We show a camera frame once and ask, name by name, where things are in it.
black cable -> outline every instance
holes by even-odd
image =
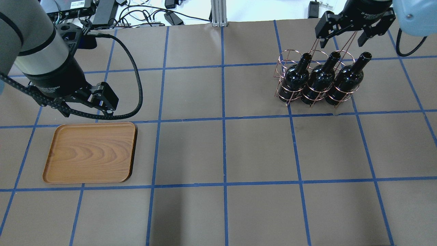
[[[141,20],[141,21],[147,21],[147,23],[150,25],[150,26],[152,26],[152,24],[150,24],[150,22],[149,22],[149,20],[146,18],[146,16],[145,16],[145,13],[144,12],[142,12],[141,10],[132,10],[132,11],[129,11],[128,13],[126,13],[125,15],[123,15],[115,24],[114,24],[114,26],[116,26],[116,25],[118,25],[120,22],[121,23],[123,23],[123,25],[125,25],[125,23],[124,23],[124,21],[126,21],[126,17],[128,16],[128,15],[130,15],[131,13],[133,13],[133,12],[141,12],[143,15],[144,15],[144,20]]]
[[[402,56],[402,57],[409,56],[409,55],[413,54],[414,52],[416,52],[422,46],[422,44],[425,42],[425,40],[428,37],[428,36],[423,37],[423,39],[420,41],[420,43],[412,51],[404,54],[404,53],[401,53],[401,50],[400,50],[400,47],[399,47],[400,46],[400,42],[401,42],[401,36],[402,36],[402,30],[399,28],[398,37],[396,39],[396,53],[398,54],[398,56]]]
[[[77,19],[82,23],[82,20],[80,19],[80,10],[77,12]]]
[[[150,18],[150,13],[147,11],[147,10],[142,10],[143,12],[145,11],[146,13],[147,13],[147,15],[149,16],[149,18]]]
[[[135,28],[138,26],[144,26],[144,25],[158,25],[158,26],[165,26],[164,23],[160,23],[160,22],[150,22],[150,23],[141,23],[138,25],[132,25],[132,26],[103,26],[103,27],[98,27],[95,28],[94,30],[104,30],[104,29],[109,29],[109,28]]]
[[[165,13],[167,13],[167,11],[162,10],[162,9],[156,10],[155,12],[153,12],[153,19],[155,19],[155,15],[156,15],[157,13],[159,13],[159,12],[165,12]]]
[[[186,15],[186,14],[183,14],[183,13],[180,13],[180,12],[176,12],[176,11],[173,11],[173,10],[168,10],[168,9],[164,9],[164,8],[160,8],[160,7],[154,7],[154,6],[144,6],[144,5],[142,5],[142,4],[140,4],[140,5],[129,5],[127,8],[123,9],[123,10],[120,12],[120,16],[121,16],[121,14],[123,13],[123,11],[126,10],[126,9],[128,9],[129,7],[148,7],[148,8],[154,8],[154,9],[159,9],[159,10],[163,10],[163,11],[168,11],[168,12],[173,12],[173,13],[176,13],[176,14],[180,14],[180,15],[183,15],[183,16],[188,17],[188,18],[191,18],[191,19],[196,19],[196,20],[201,20],[201,21],[211,22],[210,20],[206,20],[206,19],[202,19],[202,18],[197,18],[197,17],[189,16],[189,15]]]
[[[112,24],[109,24],[109,22],[110,22],[111,20],[112,20],[112,24],[114,24],[114,21],[117,22],[117,20],[116,20],[115,18],[111,18],[111,19],[108,20],[108,26],[112,25]]]
[[[147,22],[149,22],[150,14],[149,14],[149,15],[146,15],[146,13],[144,13],[144,11],[146,11],[146,10],[132,10],[132,11],[129,11],[128,13],[126,13],[126,15],[123,16],[122,19],[125,19],[125,17],[126,17],[127,15],[130,15],[132,18],[136,19],[137,21],[147,21]],[[137,17],[133,16],[132,13],[134,13],[134,12],[140,12],[140,13],[142,13],[144,19],[138,19]]]
[[[117,43],[119,43],[121,45],[121,47],[125,50],[126,54],[128,55],[130,61],[132,62],[132,66],[134,68],[134,72],[135,72],[135,77],[136,77],[136,81],[138,84],[138,105],[137,107],[132,110],[132,112],[129,112],[127,114],[123,114],[123,115],[117,115],[117,116],[103,116],[103,115],[97,115],[97,114],[90,114],[90,113],[86,113],[86,112],[82,112],[79,110],[75,110],[75,109],[71,109],[70,107],[61,105],[57,102],[53,102],[50,99],[47,99],[45,96],[41,95],[38,92],[32,91],[30,89],[28,89],[27,87],[23,86],[22,84],[16,82],[15,80],[13,80],[12,78],[10,78],[9,76],[0,73],[0,80],[3,80],[6,84],[14,87],[15,89],[33,97],[34,99],[36,99],[39,102],[42,102],[44,104],[49,105],[50,107],[53,107],[55,109],[60,109],[61,111],[64,111],[66,113],[70,113],[70,114],[74,114],[77,116],[81,116],[81,117],[85,117],[85,118],[90,118],[90,119],[101,119],[101,120],[115,120],[115,119],[126,119],[129,117],[134,116],[136,113],[138,113],[138,111],[141,109],[141,105],[143,102],[143,93],[142,93],[142,86],[141,86],[141,80],[138,74],[138,68],[135,64],[135,61],[132,57],[132,55],[130,54],[128,48],[116,37],[110,35],[110,34],[106,34],[106,33],[99,33],[99,34],[89,34],[89,35],[94,35],[97,38],[109,38],[109,39],[114,39],[115,41],[117,41]]]
[[[56,2],[56,0],[53,0],[53,2],[55,2],[56,7],[58,8],[58,19],[54,21],[55,24],[59,24],[60,19],[61,19],[61,7],[59,7],[58,2]]]
[[[139,5],[131,5],[131,1],[129,0],[129,3],[127,4],[127,7],[124,8],[124,9],[122,9],[122,10],[120,11],[120,14],[118,15],[118,19],[119,19],[119,20],[121,19],[121,15],[123,14],[123,12],[124,12],[125,10],[129,10],[130,7],[138,7],[138,6],[140,6],[140,7],[144,7],[144,4],[147,3],[148,1],[149,1],[149,0],[143,2],[142,4],[139,4]]]

wire bottle holder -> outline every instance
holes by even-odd
[[[329,57],[328,54],[326,54],[326,53],[323,52],[323,51],[317,50],[317,49],[312,49],[312,50],[310,50],[308,53],[311,53],[312,56],[314,57],[314,53],[316,53],[316,52],[323,54],[323,55],[326,57],[326,59]],[[341,66],[345,66],[345,63],[343,62],[343,60],[344,60],[344,57],[345,57],[346,55],[350,56],[350,57],[352,58],[352,61],[355,62],[355,58],[354,58],[354,57],[353,57],[349,52],[347,52],[346,50],[337,50],[337,52],[339,52],[339,53],[343,53],[343,56],[342,56],[341,59],[337,62],[337,65],[336,65],[335,68],[334,68],[334,70],[335,70],[335,75],[336,75],[336,76],[337,76],[337,74],[338,74],[338,73],[340,72],[340,70],[341,70],[341,67],[339,67],[339,66],[340,66],[340,65],[341,65]],[[286,50],[284,50],[284,51],[282,51],[282,52],[280,53],[280,55],[279,55],[279,57],[278,57],[278,60],[277,60],[277,63],[276,63],[275,72],[274,72],[274,75],[273,75],[273,77],[278,78],[278,85],[277,85],[277,87],[276,87],[276,91],[275,91],[274,96],[286,100],[285,106],[288,106],[288,104],[289,104],[291,101],[294,101],[294,100],[300,98],[300,97],[302,96],[302,93],[301,93],[301,92],[302,92],[302,90],[303,90],[304,87],[305,87],[305,86],[302,86],[302,88],[299,88],[299,89],[296,90],[296,91],[290,91],[288,88],[285,88],[285,87],[282,85],[282,84],[283,84],[283,81],[284,81],[284,79],[285,79],[285,72],[286,72],[287,69],[288,69],[287,64],[290,65],[290,64],[297,64],[297,63],[298,63],[298,62],[296,62],[295,60],[293,60],[292,55],[294,55],[294,56],[299,55],[299,58],[302,56],[302,54],[301,54],[298,50],[296,50],[296,49],[286,49]],[[320,64],[321,64],[321,63],[320,63],[319,61],[317,61],[317,60],[312,60],[311,63],[316,63],[317,65],[320,65]],[[308,66],[308,70],[309,70],[310,73],[312,72],[312,70],[314,69],[314,67],[312,67],[311,64],[310,64],[310,66]],[[336,90],[338,90],[339,92],[345,93],[345,96],[344,96],[341,100],[335,100],[335,99],[333,99],[332,97],[329,97],[329,98],[331,98],[332,100],[339,102],[338,105],[340,105],[340,103],[342,103],[342,102],[344,102],[344,101],[347,101],[347,100],[351,97],[352,93],[356,92],[356,91],[358,90],[358,88],[359,88],[359,86],[357,86],[353,91],[345,92],[345,91],[340,90],[340,89],[339,89],[337,86],[335,86],[333,83],[331,83],[331,85],[330,85],[326,90],[323,90],[323,91],[317,91],[317,90],[315,90],[314,88],[308,86],[308,82],[306,83],[306,86],[307,86],[310,90],[312,90],[313,92],[318,93],[315,99],[311,99],[311,98],[308,98],[307,96],[303,95],[306,99],[308,99],[308,100],[310,100],[310,101],[313,101],[313,103],[310,104],[310,107],[312,107],[312,105],[314,105],[317,101],[320,101],[320,100],[324,99],[326,96],[328,96],[326,93],[327,93],[327,92],[328,92],[332,87],[334,87],[334,88],[335,88]],[[289,92],[289,93],[291,94],[291,99],[287,100],[287,99],[281,97],[281,96],[279,95],[279,89],[280,89],[280,88],[282,88],[283,90]]]

wine bottle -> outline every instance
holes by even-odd
[[[347,99],[345,97],[348,92],[353,92],[363,81],[363,68],[371,59],[372,54],[364,52],[354,64],[342,68],[334,80],[334,86],[326,93],[325,100],[329,104],[337,106]]]
[[[326,91],[334,81],[334,66],[340,60],[340,57],[340,53],[334,51],[329,55],[325,64],[320,64],[312,70],[308,82],[302,90],[302,102],[312,105],[316,100],[320,100],[325,96],[324,92],[318,91]]]
[[[300,90],[309,77],[307,68],[311,59],[312,56],[310,54],[304,53],[298,64],[291,65],[287,69],[278,92],[280,100],[288,102],[300,96]]]

